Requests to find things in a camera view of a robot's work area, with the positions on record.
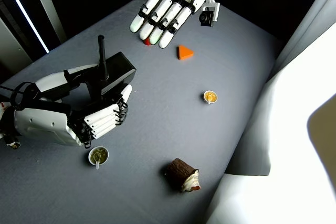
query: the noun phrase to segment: chocolate cake roll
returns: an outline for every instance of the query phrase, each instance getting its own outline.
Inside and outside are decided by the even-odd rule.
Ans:
[[[176,158],[166,169],[165,176],[168,182],[180,191],[200,190],[198,169],[192,168],[179,158]]]

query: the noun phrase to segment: orange block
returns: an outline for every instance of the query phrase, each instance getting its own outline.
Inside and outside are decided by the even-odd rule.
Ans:
[[[186,60],[194,56],[194,51],[183,45],[179,45],[178,56],[179,60]]]

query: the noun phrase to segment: white bowl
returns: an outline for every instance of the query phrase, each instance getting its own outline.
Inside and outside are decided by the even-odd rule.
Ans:
[[[215,93],[215,95],[216,95],[216,97],[217,97],[216,101],[214,101],[214,102],[210,102],[210,104],[215,103],[215,102],[218,101],[218,95],[217,95],[217,93],[216,93],[215,91],[212,91],[212,90],[207,90],[207,91],[205,91],[204,94],[203,94],[203,99],[204,99],[204,101],[205,101],[207,104],[209,104],[208,100],[205,98],[205,94],[206,94],[207,92],[213,92],[213,93]]]
[[[105,164],[106,161],[109,159],[109,151],[108,151],[104,146],[97,146],[97,147],[93,148],[92,150],[90,150],[90,152],[89,152],[89,156],[88,156],[88,158],[89,158],[89,162],[90,162],[91,165],[96,165],[95,163],[93,163],[93,162],[91,161],[90,157],[91,157],[92,153],[93,153],[96,149],[99,149],[99,148],[103,148],[103,149],[106,150],[106,152],[107,152],[107,158],[106,158],[106,160],[105,160],[103,163],[99,164],[99,166]]]

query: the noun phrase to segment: white cream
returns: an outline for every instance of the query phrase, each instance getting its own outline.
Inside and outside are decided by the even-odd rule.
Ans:
[[[199,186],[200,183],[198,182],[198,171],[195,171],[194,174],[192,174],[189,178],[186,179],[182,186],[181,191],[192,191],[193,187]]]

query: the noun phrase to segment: gray fabric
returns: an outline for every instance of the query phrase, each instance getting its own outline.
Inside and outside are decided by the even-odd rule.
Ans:
[[[122,51],[137,68],[125,123],[93,142],[110,157],[95,170],[88,150],[21,138],[0,145],[1,223],[196,223],[201,220],[274,63],[279,42],[221,7],[214,27],[192,16],[165,49],[129,31],[145,0],[134,0],[8,80],[96,63]],[[183,44],[195,56],[179,61]],[[218,94],[208,106],[206,90]],[[200,191],[172,191],[162,168],[176,157],[200,171]]]

